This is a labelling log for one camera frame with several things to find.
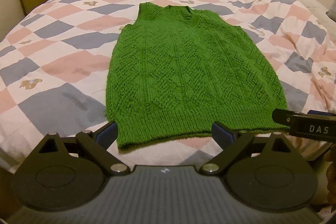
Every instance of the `zigzag knit pattern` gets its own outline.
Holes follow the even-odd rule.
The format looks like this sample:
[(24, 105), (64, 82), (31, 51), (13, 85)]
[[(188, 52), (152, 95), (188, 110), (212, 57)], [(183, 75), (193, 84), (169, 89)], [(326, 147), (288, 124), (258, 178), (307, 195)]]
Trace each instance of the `zigzag knit pattern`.
[(210, 136), (219, 121), (233, 130), (269, 132), (287, 109), (279, 79), (239, 26), (188, 6), (142, 3), (115, 45), (106, 114), (118, 148)]

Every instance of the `knitted vest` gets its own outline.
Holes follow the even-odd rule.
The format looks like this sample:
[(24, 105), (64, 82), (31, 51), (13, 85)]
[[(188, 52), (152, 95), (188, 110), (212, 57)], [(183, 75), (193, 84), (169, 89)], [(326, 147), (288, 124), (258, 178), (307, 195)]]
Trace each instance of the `knitted vest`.
[(241, 27), (214, 12), (142, 3), (113, 49), (106, 114), (119, 148), (210, 136), (214, 121), (279, 130), (275, 108), (287, 103), (274, 69)]

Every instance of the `bedspread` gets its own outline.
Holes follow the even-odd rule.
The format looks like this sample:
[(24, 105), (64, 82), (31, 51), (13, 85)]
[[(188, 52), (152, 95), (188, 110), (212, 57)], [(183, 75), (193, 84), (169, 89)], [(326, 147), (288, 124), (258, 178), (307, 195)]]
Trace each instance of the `bedspread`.
[[(289, 110), (334, 111), (336, 53), (326, 29), (296, 0), (49, 0), (0, 43), (0, 148), (18, 162), (49, 132), (73, 136), (106, 123), (105, 87), (118, 35), (139, 4), (187, 5), (241, 26), (276, 71)], [(290, 137), (305, 157), (325, 142)], [(200, 166), (212, 138), (108, 150), (132, 167)]]

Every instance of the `white logo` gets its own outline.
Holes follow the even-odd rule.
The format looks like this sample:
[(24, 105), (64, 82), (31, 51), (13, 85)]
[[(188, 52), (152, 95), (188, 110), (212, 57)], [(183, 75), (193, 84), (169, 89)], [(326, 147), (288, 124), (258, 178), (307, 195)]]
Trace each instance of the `white logo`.
[(168, 169), (168, 168), (163, 168), (163, 169), (161, 169), (161, 172), (165, 174), (165, 173), (170, 172), (170, 169)]

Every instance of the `silver screw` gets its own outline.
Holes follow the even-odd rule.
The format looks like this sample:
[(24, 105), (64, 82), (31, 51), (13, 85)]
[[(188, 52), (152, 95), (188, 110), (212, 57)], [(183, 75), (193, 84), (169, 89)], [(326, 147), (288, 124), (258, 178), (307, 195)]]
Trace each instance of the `silver screw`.
[(217, 164), (204, 164), (202, 169), (206, 172), (216, 172), (219, 170), (219, 166)]
[(127, 166), (124, 165), (124, 164), (113, 164), (111, 166), (111, 170), (114, 171), (114, 172), (120, 173), (120, 172), (126, 171), (127, 170)]

